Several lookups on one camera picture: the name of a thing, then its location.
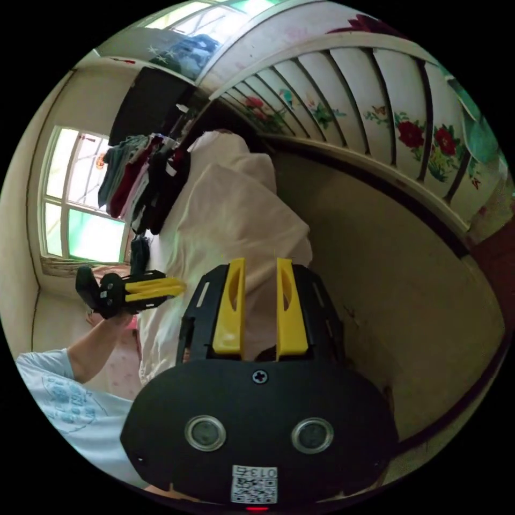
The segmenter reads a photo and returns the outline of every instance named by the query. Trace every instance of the white bedsheet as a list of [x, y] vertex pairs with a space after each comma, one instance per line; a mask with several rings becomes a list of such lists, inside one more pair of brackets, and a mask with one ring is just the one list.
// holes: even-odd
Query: white bedsheet
[[187, 291], [138, 317], [142, 384], [175, 365], [181, 317], [206, 272], [246, 259], [244, 359], [254, 359], [276, 342], [276, 259], [312, 259], [309, 228], [277, 197], [268, 155], [217, 132], [190, 152], [188, 182], [152, 239], [148, 265], [182, 279]]

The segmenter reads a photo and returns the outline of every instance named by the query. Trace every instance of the screw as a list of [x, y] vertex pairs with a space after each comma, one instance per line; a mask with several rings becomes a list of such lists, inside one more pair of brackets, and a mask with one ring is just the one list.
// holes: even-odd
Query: screw
[[264, 370], [256, 370], [252, 374], [252, 380], [257, 385], [264, 385], [268, 381], [268, 374]]

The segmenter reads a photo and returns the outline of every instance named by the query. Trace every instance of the red shirt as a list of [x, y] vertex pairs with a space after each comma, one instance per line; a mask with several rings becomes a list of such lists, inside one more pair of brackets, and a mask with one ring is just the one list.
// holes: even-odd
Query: red shirt
[[150, 145], [141, 153], [134, 163], [127, 163], [125, 165], [125, 171], [123, 172], [123, 178], [120, 185], [109, 202], [109, 214], [113, 218], [118, 218], [120, 216], [123, 206], [127, 202], [127, 198], [133, 187], [134, 181], [139, 175], [141, 167], [150, 157], [150, 154], [152, 154], [154, 147], [161, 143], [161, 141], [162, 139], [159, 136], [154, 137], [150, 142]]

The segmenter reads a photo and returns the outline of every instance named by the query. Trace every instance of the window pane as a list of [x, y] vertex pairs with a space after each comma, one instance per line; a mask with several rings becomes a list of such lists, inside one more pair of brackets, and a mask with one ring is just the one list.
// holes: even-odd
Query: window pane
[[97, 154], [102, 138], [91, 134], [81, 134], [77, 152], [77, 159], [93, 157]]
[[118, 262], [124, 226], [123, 222], [70, 209], [68, 216], [70, 256]]
[[182, 20], [183, 18], [193, 14], [194, 12], [199, 11], [200, 9], [204, 9], [204, 7], [209, 7], [209, 4], [204, 4], [202, 2], [190, 2], [187, 5], [183, 5], [178, 9], [174, 9], [173, 11], [161, 16], [156, 21], [147, 25], [147, 28], [166, 28], [170, 25], [174, 24], [176, 21]]
[[94, 166], [94, 158], [81, 159], [74, 164], [71, 172], [68, 200], [82, 204], [87, 192], [88, 179]]
[[102, 158], [108, 148], [108, 139], [97, 138], [93, 148], [95, 153], [75, 162], [71, 171], [68, 200], [98, 209], [98, 190], [107, 171]]
[[61, 129], [57, 144], [55, 145], [52, 161], [50, 164], [50, 172], [47, 181], [47, 195], [61, 198], [63, 196], [64, 179], [68, 162], [71, 159], [71, 153], [78, 131], [72, 129]]
[[[222, 45], [249, 19], [250, 16], [243, 12], [235, 12], [225, 7], [213, 7], [209, 11], [201, 12], [198, 16], [180, 23], [174, 30], [190, 37], [208, 36], [218, 45]], [[204, 43], [205, 52], [208, 51], [209, 44]]]
[[54, 256], [63, 256], [61, 245], [61, 207], [54, 204], [45, 204], [45, 235], [47, 239], [47, 252]]
[[257, 16], [273, 5], [280, 4], [283, 1], [284, 0], [236, 0], [235, 2], [231, 2], [229, 5], [232, 8], [243, 11], [251, 16]]

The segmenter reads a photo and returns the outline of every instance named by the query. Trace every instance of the painted headboard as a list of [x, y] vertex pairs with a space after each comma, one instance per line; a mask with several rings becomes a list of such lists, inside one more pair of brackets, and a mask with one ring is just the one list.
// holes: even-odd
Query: painted headboard
[[471, 156], [465, 106], [448, 79], [411, 41], [343, 32], [261, 60], [211, 99], [266, 138], [337, 153], [382, 176], [464, 236], [507, 169]]

